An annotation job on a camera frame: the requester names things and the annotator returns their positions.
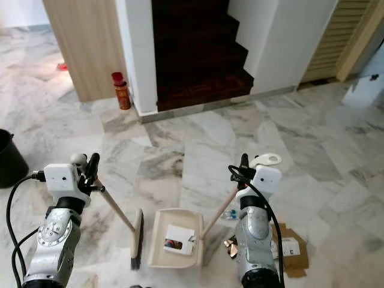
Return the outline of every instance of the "white wall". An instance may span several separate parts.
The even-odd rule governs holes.
[[[236,41],[248,49],[244,69],[256,75],[278,0],[231,0],[228,14],[240,21]]]
[[[151,0],[115,0],[133,102],[140,116],[157,113]]]
[[[231,0],[240,21],[236,40],[248,49],[245,70],[252,93],[296,86],[329,22],[337,0]]]
[[[0,28],[49,24],[42,0],[0,0]]]
[[[329,22],[337,0],[280,0],[253,93],[296,86]]]

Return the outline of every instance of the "white dustpan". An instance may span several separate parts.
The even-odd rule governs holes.
[[[164,250],[164,237],[169,224],[193,229],[196,243],[192,255],[175,254]],[[203,216],[189,210],[171,208],[158,210],[155,215],[148,265],[156,268],[189,268],[201,266],[203,257]]]

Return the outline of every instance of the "red bottle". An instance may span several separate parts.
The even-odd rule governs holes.
[[[127,83],[121,72],[112,73],[113,84],[118,97],[119,107],[121,110],[128,110],[131,107],[130,95],[127,89]]]

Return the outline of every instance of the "broom handle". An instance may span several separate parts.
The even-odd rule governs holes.
[[[224,212],[224,210],[228,207],[229,203],[235,198],[236,193],[239,190],[237,188],[233,189],[233,191],[228,195],[228,198],[225,200],[225,202],[221,205],[219,210],[217,211],[214,218],[212,218],[211,222],[205,227],[203,233],[200,236],[200,240],[203,240],[205,235],[210,231],[212,226],[216,223],[216,221],[219,219],[220,215]]]
[[[99,179],[94,181],[94,184],[99,187],[103,187],[104,185],[100,182]],[[107,189],[101,192],[102,197],[107,201],[109,206],[112,207],[112,209],[119,215],[120,219],[125,223],[125,225],[128,226],[128,228],[132,231],[132,233],[135,232],[135,228],[133,227],[132,223],[128,220],[128,218],[125,216],[125,214],[121,211],[119,205],[114,201],[112,196],[109,194]]]

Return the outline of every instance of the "broom bristles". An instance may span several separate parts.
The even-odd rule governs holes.
[[[137,245],[137,256],[135,258],[131,258],[131,270],[140,269],[140,264],[142,261],[143,237],[144,237],[144,216],[142,215],[142,220],[140,223],[139,243]]]

